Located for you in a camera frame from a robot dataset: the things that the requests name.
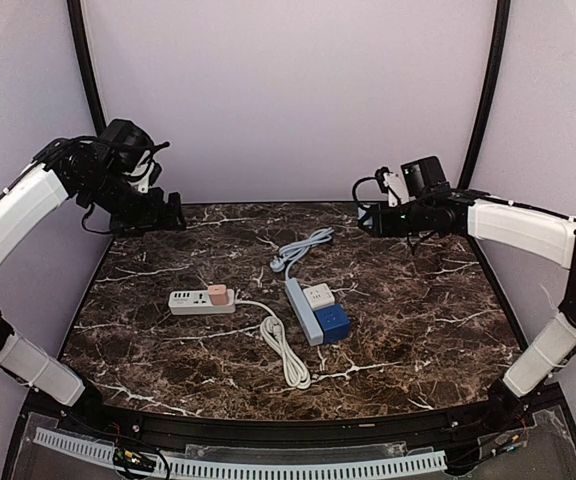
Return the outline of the pink charger plug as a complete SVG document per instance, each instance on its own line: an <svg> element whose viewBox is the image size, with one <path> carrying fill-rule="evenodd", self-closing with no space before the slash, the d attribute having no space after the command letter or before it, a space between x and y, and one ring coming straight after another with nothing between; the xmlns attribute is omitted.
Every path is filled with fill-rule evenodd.
<svg viewBox="0 0 576 480"><path fill-rule="evenodd" d="M210 302L213 306L226 306L229 304L229 293L226 285L210 285L207 289L207 292Z"/></svg>

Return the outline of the white cube socket adapter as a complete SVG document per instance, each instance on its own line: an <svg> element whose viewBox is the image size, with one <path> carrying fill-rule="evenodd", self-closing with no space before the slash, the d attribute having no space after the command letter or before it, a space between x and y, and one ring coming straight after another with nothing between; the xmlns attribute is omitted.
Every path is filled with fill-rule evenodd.
<svg viewBox="0 0 576 480"><path fill-rule="evenodd" d="M335 304L334 294L327 283L304 288L303 294L313 311L318 311Z"/></svg>

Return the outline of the blue cube socket adapter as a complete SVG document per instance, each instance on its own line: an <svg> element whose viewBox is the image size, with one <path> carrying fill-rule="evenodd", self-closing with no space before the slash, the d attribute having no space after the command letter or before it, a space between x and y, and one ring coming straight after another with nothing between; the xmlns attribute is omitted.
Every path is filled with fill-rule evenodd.
<svg viewBox="0 0 576 480"><path fill-rule="evenodd" d="M324 344L337 343L348 337L351 322L340 304L317 310L315 317L323 332Z"/></svg>

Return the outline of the light blue power strip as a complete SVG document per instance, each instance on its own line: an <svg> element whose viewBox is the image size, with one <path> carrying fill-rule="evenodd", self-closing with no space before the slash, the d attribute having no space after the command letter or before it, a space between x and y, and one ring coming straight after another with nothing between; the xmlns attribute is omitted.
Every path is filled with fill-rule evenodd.
<svg viewBox="0 0 576 480"><path fill-rule="evenodd" d="M315 246L332 240L333 228L322 228L313 232L306 240L295 241L278 249L277 255L270 262L275 273L284 273L284 289L289 303L299 320L310 346L323 344L323 332L304 294L299 281L291 275L293 266Z"/></svg>

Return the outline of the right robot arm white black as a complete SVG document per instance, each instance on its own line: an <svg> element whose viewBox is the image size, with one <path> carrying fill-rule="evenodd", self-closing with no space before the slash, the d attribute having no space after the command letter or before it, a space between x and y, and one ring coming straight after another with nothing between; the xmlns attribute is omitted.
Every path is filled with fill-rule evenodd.
<svg viewBox="0 0 576 480"><path fill-rule="evenodd" d="M368 179L385 200L354 202L359 228L374 237L455 234L513 247L567 271L553 319L505 372L502 394L516 400L528 396L576 354L576 217L454 188L435 156L405 163L399 172L382 167Z"/></svg>

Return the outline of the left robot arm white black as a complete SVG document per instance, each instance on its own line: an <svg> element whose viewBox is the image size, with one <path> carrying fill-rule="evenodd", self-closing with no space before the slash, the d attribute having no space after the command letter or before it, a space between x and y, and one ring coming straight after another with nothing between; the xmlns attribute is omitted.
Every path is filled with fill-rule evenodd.
<svg viewBox="0 0 576 480"><path fill-rule="evenodd" d="M156 186L162 168L155 143L129 120L99 136L58 138L38 152L0 193L0 267L50 213L73 199L88 214L109 213L111 236L182 231L181 196ZM99 391L9 324L0 310L0 368L67 408L99 401Z"/></svg>

